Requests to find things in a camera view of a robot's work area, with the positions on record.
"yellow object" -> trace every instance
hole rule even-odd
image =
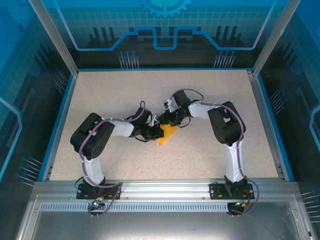
[[[177,131],[177,126],[171,126],[170,124],[168,125],[160,125],[160,128],[163,130],[163,137],[159,138],[159,146],[165,143],[168,138],[171,137],[172,134],[174,134]]]

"metal base plate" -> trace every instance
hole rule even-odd
[[[224,183],[209,184],[209,190],[211,200],[247,200],[248,195],[244,192],[244,190],[251,190],[252,193],[250,193],[250,200],[255,199],[255,193],[253,192],[252,184],[249,183],[246,184],[243,188],[241,188],[240,191],[234,193],[232,197],[229,196]]]
[[[106,188],[104,193],[106,193],[107,191],[109,191],[110,193],[108,193],[106,196],[104,196],[105,200],[112,200],[113,197],[115,196],[116,192],[118,190],[118,187],[111,187],[111,188]],[[96,199],[99,196],[98,194],[96,194],[95,192],[92,192],[85,184],[81,183],[78,186],[78,192],[76,193],[76,199]],[[115,198],[116,200],[120,199],[120,193],[118,193],[118,195]]]

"speckled work surface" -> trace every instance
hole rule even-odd
[[[245,173],[253,178],[278,176],[245,70],[162,70],[80,72],[50,179],[76,180],[83,175],[70,137],[90,113],[126,118],[145,100],[146,107],[159,115],[165,111],[164,102],[182,88],[201,92],[207,103],[233,102],[246,125]],[[198,98],[193,92],[187,95],[191,100]],[[226,171],[224,148],[210,121],[201,118],[178,128],[162,146],[156,140],[143,143],[111,137],[101,154],[101,165],[108,180],[223,178]]]

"yellow triangle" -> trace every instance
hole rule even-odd
[[[159,138],[159,146],[165,143],[165,141],[171,137],[177,131],[177,126],[168,125],[160,125],[160,128],[163,130],[163,137]]]

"gear graphic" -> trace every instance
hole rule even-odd
[[[19,25],[30,17],[28,0],[0,0],[0,7],[6,8]]]
[[[168,15],[173,17],[175,14],[180,14],[181,10],[186,10],[191,0],[140,0],[140,3],[150,14],[166,18]]]

